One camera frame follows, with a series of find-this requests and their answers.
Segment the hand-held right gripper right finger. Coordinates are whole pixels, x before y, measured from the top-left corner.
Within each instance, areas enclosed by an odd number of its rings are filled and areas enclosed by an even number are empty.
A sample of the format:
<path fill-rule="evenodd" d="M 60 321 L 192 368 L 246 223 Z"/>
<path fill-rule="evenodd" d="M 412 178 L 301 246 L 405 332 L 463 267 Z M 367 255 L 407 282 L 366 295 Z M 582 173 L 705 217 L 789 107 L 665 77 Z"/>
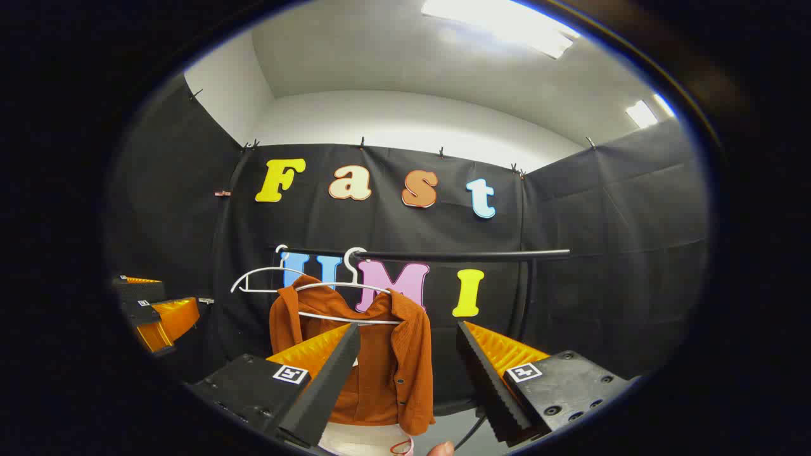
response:
<path fill-rule="evenodd" d="M 476 407 L 507 445 L 584 421 L 636 383 L 573 350 L 546 354 L 468 321 L 457 325 L 456 346 Z"/>

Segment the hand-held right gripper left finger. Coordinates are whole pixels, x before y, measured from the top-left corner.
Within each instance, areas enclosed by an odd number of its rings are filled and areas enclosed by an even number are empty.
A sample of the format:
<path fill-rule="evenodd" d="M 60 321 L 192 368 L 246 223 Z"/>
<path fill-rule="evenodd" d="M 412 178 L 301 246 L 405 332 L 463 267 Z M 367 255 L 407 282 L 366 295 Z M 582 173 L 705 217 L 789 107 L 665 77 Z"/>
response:
<path fill-rule="evenodd" d="M 252 431 L 315 447 L 361 347 L 356 323 L 344 324 L 273 355 L 242 355 L 190 390 Z"/>

